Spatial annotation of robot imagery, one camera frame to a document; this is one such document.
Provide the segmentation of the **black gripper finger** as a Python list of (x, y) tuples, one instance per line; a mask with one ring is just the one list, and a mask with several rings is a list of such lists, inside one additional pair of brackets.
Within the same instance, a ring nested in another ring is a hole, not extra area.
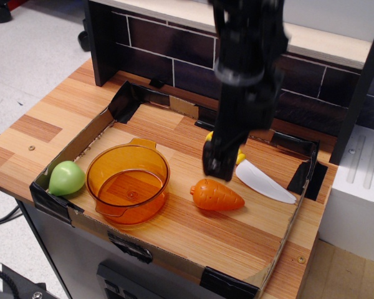
[(240, 145), (240, 137), (230, 140), (216, 138), (206, 140), (202, 155), (205, 175), (229, 182), (233, 177)]

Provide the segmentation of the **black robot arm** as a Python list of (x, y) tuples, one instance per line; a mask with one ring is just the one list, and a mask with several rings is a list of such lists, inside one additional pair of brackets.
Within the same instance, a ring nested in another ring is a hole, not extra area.
[(283, 1), (212, 1), (220, 39), (214, 66), (221, 94), (212, 138), (203, 147), (207, 176), (230, 181), (252, 130), (271, 127), (283, 81), (275, 62), (286, 52)]

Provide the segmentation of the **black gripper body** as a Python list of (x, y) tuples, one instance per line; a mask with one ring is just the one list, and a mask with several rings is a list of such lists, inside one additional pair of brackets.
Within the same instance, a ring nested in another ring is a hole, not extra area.
[(283, 79), (282, 71), (270, 70), (254, 85), (237, 87), (223, 83), (211, 140), (213, 148), (231, 150), (245, 143), (250, 131), (268, 130)]

